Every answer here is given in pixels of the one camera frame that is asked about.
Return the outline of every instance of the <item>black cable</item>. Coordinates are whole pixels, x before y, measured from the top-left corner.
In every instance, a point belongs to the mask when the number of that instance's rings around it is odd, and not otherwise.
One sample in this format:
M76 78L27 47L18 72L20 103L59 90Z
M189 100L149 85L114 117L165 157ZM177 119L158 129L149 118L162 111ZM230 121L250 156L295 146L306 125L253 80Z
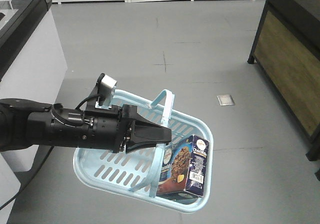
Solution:
M10 199L8 200L5 204L3 204L2 206L0 206L0 210L2 210L3 208L5 208L7 205L9 205L10 202L12 202L14 199L17 198L18 195L21 194L21 192L24 191L24 189L30 184L30 182L34 179L34 177L38 174L38 172L40 171L41 167L44 165L45 161L48 159L49 155L51 154L52 150L53 150L54 146L51 146L51 148L49 149L49 151L47 152L47 154L45 155L44 159L42 160L41 164L38 166L38 168L36 169L36 171L34 172L34 174L31 176L30 180Z
M102 94L96 94L96 95L90 95L90 96L88 96L88 97L86 97L85 99L83 99L77 106L76 106L76 110L79 110L80 109L80 107L85 103L85 102L87 102L87 101L89 101L89 100L92 100L92 99L94 99L94 98L97 98L97 97L102 97L103 95Z
M67 119L64 119L57 111L57 109L61 109L61 108L63 108L63 106L60 103L52 105L51 113L54 116L54 118L56 118L58 121L60 121L61 123L65 124L65 125L69 125L69 126L73 126L73 127L79 127L79 126L83 125L83 122L78 123L78 122L72 122Z

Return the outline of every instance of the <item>checkout counter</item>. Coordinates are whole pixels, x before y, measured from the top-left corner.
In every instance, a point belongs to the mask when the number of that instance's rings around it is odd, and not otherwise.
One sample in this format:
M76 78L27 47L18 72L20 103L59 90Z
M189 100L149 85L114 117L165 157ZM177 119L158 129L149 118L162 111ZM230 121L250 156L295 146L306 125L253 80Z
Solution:
M67 70L50 10L52 0L0 0L0 99L54 103ZM29 171L38 146L0 154L0 206L20 182L14 172ZM0 210L6 223L13 202Z

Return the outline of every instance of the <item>basket handle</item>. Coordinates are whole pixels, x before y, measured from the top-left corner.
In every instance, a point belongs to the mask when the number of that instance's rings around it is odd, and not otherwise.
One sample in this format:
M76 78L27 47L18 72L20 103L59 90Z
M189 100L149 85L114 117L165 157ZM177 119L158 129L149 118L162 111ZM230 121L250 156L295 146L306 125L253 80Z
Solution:
M175 95L170 90L162 90L161 93L149 104L150 108L154 108L158 105L158 103L164 98L164 110L162 113L161 125L164 127L168 127L169 120L171 117L172 107L174 105L174 97ZM162 167L162 160L164 157L164 148L165 144L158 144L156 145L156 149L154 152L153 162L151 164L150 170L146 178L140 182L139 184L135 185L134 187L130 188L129 191L137 191L141 188L146 187L147 185L150 186L149 196L155 197L157 193L157 187L160 178L160 172Z
M174 106L174 94L170 90L162 90L160 94L150 103L149 107L154 108L157 106L160 101L166 96L164 103L164 112L162 114L161 125L164 127L168 127L169 120L171 117L172 107Z

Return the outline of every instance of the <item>light blue basket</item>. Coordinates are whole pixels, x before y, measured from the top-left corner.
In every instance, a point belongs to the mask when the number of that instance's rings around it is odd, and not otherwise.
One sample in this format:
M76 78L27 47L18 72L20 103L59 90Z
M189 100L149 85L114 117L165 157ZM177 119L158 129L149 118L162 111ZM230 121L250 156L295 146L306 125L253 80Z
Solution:
M167 97L163 106L159 102L164 96ZM203 197L176 202L155 196L162 166L164 144L129 154L114 154L105 150L77 148L73 156L73 167L77 177L89 187L133 197L179 212L191 213L201 209L210 195L213 136L202 121L172 110L173 99L174 95L168 90L163 90L154 101L123 90L116 90L111 104L118 106L123 104L137 105L138 113L145 119L167 126L172 130L172 143L177 143L192 134L209 141Z

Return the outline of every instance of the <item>cereal box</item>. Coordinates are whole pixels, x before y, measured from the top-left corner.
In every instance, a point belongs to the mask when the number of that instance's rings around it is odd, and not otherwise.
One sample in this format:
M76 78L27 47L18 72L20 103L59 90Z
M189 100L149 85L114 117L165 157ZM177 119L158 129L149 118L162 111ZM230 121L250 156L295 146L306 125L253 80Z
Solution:
M181 200L203 196L209 142L192 135L164 152L157 196Z

